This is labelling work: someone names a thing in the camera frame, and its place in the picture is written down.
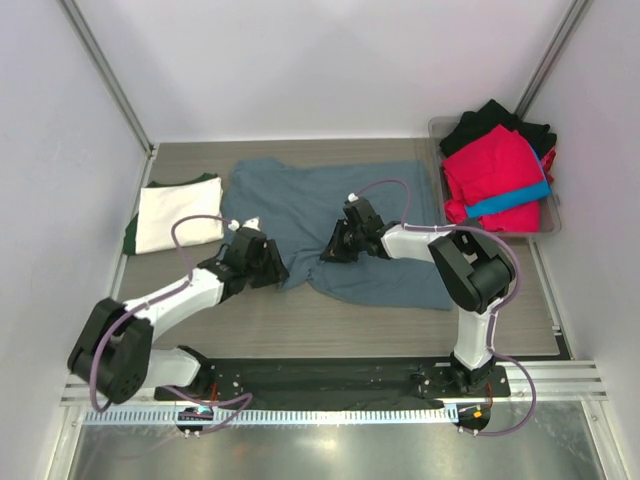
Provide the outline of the grey blue t shirt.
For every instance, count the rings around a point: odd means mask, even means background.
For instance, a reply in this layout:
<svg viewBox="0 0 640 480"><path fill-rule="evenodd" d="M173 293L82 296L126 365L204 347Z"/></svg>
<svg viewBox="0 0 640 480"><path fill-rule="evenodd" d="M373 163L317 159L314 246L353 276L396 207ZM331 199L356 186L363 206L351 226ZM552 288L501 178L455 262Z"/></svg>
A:
<svg viewBox="0 0 640 480"><path fill-rule="evenodd" d="M310 168L276 158L239 161L223 195L222 212L240 222L259 218L289 272L284 289L308 283L354 304L451 309L453 302L432 263L367 254L349 264L321 261L347 196L356 192L362 192L384 222L433 225L438 219L421 160Z"/></svg>

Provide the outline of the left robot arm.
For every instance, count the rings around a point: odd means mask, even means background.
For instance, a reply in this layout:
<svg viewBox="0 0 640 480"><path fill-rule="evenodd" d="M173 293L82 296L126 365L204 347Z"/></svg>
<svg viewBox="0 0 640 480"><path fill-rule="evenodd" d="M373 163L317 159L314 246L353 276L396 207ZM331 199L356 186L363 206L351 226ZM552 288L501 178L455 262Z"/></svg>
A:
<svg viewBox="0 0 640 480"><path fill-rule="evenodd" d="M212 362L187 346L157 350L155 341L247 287L278 285L288 276L276 241L242 226L222 256L199 262L183 279L138 299L99 301L67 367L109 404L122 404L143 388L203 399L215 383Z"/></svg>

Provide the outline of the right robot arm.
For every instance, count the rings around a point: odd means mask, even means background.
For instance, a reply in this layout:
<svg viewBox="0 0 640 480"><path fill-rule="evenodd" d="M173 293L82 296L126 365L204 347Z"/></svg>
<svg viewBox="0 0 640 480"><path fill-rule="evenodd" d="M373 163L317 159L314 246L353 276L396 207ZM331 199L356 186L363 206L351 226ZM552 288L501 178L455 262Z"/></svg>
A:
<svg viewBox="0 0 640 480"><path fill-rule="evenodd" d="M483 388L495 365L494 332L499 307L517 280L516 266L480 225L419 226L384 222L370 202L351 196L320 254L331 263L352 263L361 253L435 265L447 293L458 307L458 333L448 376L462 395Z"/></svg>

